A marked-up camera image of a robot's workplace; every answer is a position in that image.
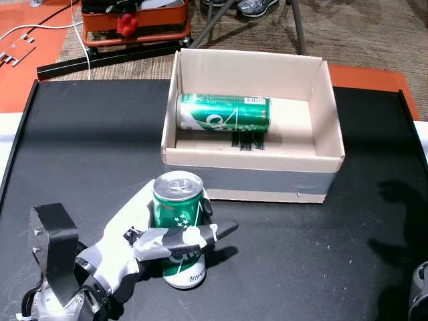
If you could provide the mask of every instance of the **white sticker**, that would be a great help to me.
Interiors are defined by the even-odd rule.
[[[266,99],[261,97],[245,97],[245,104],[255,104],[255,105],[264,105],[266,104]]]
[[[219,226],[217,224],[210,224],[209,228],[213,231],[213,238],[214,238],[214,242],[217,242],[217,230],[219,228]]]
[[[207,241],[201,236],[201,231],[197,226],[189,226],[183,232],[183,243],[189,245],[199,245],[201,249],[207,246]]]

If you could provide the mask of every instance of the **black table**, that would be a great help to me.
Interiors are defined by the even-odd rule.
[[[169,82],[46,82],[27,105],[0,214],[0,319],[14,319],[39,270],[32,205],[60,202],[92,245],[163,172]],[[346,159],[323,205],[215,201],[240,228],[208,254],[192,291],[135,285],[121,320],[399,320],[427,259],[425,161],[402,95],[335,88]]]

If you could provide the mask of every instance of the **robotic hand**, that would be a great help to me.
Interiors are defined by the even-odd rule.
[[[18,320],[33,320],[32,306],[39,321],[103,320],[108,297],[125,276],[140,272],[141,262],[201,250],[237,229],[235,221],[197,226],[192,231],[150,228],[153,183],[113,216],[100,241],[80,252],[77,228],[61,204],[31,209],[29,241],[41,278],[24,295]],[[206,193],[204,213],[212,214]],[[195,229],[199,230],[196,239]]]

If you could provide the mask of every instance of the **open cardboard box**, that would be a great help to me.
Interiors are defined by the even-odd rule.
[[[231,147],[231,134],[180,130],[181,93],[272,98],[265,148]],[[322,58],[216,49],[175,54],[162,136],[167,170],[200,176],[212,199],[322,203],[344,160]]]

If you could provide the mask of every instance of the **upright green can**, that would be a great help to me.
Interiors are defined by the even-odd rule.
[[[189,130],[267,132],[271,100],[253,96],[182,94],[177,126]]]
[[[203,182],[185,171],[168,172],[154,181],[154,224],[156,227],[200,225],[203,211]],[[163,278],[175,288],[196,286],[205,277],[205,257],[200,251],[171,256],[162,262]]]

